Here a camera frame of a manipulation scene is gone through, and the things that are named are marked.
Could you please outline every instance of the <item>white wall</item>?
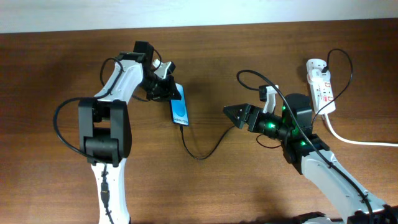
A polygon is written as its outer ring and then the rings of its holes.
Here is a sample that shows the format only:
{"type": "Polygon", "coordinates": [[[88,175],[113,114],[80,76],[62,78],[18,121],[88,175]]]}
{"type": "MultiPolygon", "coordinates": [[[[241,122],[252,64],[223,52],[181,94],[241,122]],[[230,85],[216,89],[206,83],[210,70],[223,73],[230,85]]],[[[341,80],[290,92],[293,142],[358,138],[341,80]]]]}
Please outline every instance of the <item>white wall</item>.
{"type": "Polygon", "coordinates": [[[398,0],[1,0],[0,32],[398,17],[398,0]]]}

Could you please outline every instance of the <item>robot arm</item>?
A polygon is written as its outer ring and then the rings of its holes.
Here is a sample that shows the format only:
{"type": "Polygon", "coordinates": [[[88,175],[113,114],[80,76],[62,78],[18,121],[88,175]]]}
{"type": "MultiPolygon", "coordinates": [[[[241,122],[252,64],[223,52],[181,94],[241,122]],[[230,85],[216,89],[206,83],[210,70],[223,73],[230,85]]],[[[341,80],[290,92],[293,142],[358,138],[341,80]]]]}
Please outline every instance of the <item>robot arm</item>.
{"type": "Polygon", "coordinates": [[[109,89],[111,93],[100,99],[87,98],[79,102],[80,150],[106,161],[105,167],[94,159],[88,159],[97,183],[99,223],[111,223],[110,217],[113,223],[130,222],[124,191],[124,167],[132,146],[127,104],[134,90],[138,86],[145,89],[148,100],[181,99],[171,76],[174,64],[156,60],[154,66],[157,70],[151,70],[153,51],[148,42],[136,42],[133,52],[121,52],[116,57],[120,64],[115,63],[113,74],[95,96],[103,96],[109,89]],[[110,128],[96,127],[103,120],[110,121],[110,128]]]}
{"type": "MultiPolygon", "coordinates": [[[[270,91],[264,90],[265,88],[269,88],[269,86],[259,87],[260,99],[263,99],[267,92],[270,93],[270,91]]],[[[275,95],[267,94],[265,99],[271,98],[272,104],[275,105],[274,97],[275,95]]],[[[345,223],[369,223],[369,211],[363,198],[360,197],[353,185],[336,170],[331,169],[317,152],[306,143],[301,133],[298,132],[297,126],[300,126],[320,154],[331,161],[334,166],[355,183],[363,194],[367,195],[375,220],[381,221],[379,223],[391,223],[391,220],[395,220],[395,223],[397,223],[398,208],[391,208],[385,201],[368,192],[341,166],[330,148],[316,134],[312,133],[312,109],[309,97],[291,94],[287,95],[285,99],[295,115],[297,125],[291,114],[285,109],[286,105],[282,108],[282,117],[274,115],[274,109],[267,108],[269,107],[267,104],[264,109],[249,104],[225,106],[223,112],[240,129],[243,128],[244,124],[248,124],[248,131],[280,140],[286,161],[325,194],[339,211],[345,223]]]]}

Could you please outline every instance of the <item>white power strip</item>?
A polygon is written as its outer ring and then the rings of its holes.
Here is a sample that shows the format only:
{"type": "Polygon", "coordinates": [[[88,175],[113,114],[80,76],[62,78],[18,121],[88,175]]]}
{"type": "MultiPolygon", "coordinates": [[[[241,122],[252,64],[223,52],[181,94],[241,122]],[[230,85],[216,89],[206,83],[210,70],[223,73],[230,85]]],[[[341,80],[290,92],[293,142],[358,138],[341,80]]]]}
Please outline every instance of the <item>white power strip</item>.
{"type": "MultiPolygon", "coordinates": [[[[330,84],[330,72],[322,73],[326,62],[322,59],[310,59],[307,62],[307,80],[310,84],[313,110],[315,113],[333,100],[330,84]]],[[[319,114],[328,114],[336,110],[335,102],[323,108],[319,114]]]]}

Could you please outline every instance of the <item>brown wooden floor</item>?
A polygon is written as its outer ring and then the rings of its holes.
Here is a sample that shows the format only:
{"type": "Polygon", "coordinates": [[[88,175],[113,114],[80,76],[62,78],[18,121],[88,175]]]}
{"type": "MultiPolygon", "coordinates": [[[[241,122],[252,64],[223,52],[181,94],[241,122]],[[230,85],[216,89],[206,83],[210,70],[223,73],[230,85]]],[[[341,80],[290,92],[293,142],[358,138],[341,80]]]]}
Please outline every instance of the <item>brown wooden floor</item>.
{"type": "MultiPolygon", "coordinates": [[[[98,221],[90,165],[57,139],[52,116],[63,100],[97,93],[103,60],[132,50],[136,40],[149,41],[165,61],[175,62],[191,122],[187,144],[198,155],[231,126],[224,106],[263,106],[258,93],[236,81],[238,70],[263,73],[284,94],[309,94],[305,62],[326,59],[335,47],[349,52],[355,69],[331,114],[336,132],[363,141],[398,139],[397,19],[2,34],[0,223],[98,221]]],[[[331,72],[338,93],[349,77],[344,56],[332,56],[331,72]]],[[[249,75],[244,81],[263,85],[249,75]]],[[[280,106],[278,99],[276,114],[280,106]]],[[[129,115],[133,146],[125,178],[134,222],[237,223],[314,211],[338,217],[323,194],[286,163],[280,148],[264,149],[246,129],[233,129],[211,158],[196,161],[183,149],[168,103],[132,100],[129,115]]],[[[74,145],[77,119],[77,104],[60,113],[60,128],[74,145]]],[[[314,131],[366,188],[398,205],[397,148],[343,143],[321,119],[314,131]]]]}

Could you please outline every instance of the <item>smartphone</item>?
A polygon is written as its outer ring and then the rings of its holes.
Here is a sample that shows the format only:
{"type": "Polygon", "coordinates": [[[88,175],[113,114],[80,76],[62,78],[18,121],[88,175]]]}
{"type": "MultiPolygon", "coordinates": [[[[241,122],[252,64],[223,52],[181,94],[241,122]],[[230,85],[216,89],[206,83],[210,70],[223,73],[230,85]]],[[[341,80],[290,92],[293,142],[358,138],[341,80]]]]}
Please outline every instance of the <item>smartphone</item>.
{"type": "Polygon", "coordinates": [[[176,83],[175,86],[177,87],[177,90],[181,95],[181,100],[170,100],[172,121],[175,124],[188,126],[189,125],[188,111],[187,111],[187,106],[185,104],[184,89],[180,84],[176,83]]]}

